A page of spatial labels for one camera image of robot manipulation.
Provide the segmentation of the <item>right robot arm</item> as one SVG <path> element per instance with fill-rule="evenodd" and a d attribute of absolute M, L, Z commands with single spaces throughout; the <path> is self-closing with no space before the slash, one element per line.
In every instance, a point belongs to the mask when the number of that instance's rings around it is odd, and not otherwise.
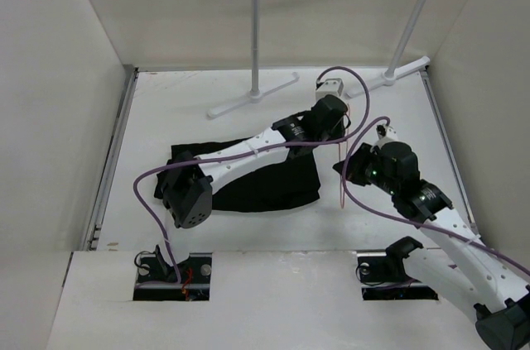
<path fill-rule="evenodd" d="M 421 177 L 417 155 L 409 145 L 400 141 L 376 146 L 364 143 L 333 169 L 347 182 L 373 185 L 389 194 L 397 212 L 453 263 L 439 262 L 428 256 L 418 240 L 405 237 L 386 250 L 383 267 L 390 278 L 409 276 L 431 287 L 469 318 L 490 349 L 528 345 L 528 281 L 485 251 L 451 200 Z"/>

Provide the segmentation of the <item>black trousers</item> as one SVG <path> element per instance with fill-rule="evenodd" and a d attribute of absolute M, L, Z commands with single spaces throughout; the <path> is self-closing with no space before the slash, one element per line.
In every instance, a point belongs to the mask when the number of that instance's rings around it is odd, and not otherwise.
<path fill-rule="evenodd" d="M 268 165 L 226 185 L 213 195 L 212 209 L 264 213 L 296 209 L 320 198 L 313 153 Z"/>

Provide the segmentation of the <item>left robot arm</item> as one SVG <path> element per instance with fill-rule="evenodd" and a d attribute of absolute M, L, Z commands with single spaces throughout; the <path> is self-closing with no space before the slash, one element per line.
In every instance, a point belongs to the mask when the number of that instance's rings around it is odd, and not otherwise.
<path fill-rule="evenodd" d="M 308 111 L 273 123 L 243 140 L 178 146 L 157 176 L 155 196 L 173 221 L 166 230 L 191 229 L 212 211 L 263 213 L 296 209 L 319 199 L 313 151 L 345 135 L 347 105 L 326 95 Z"/>

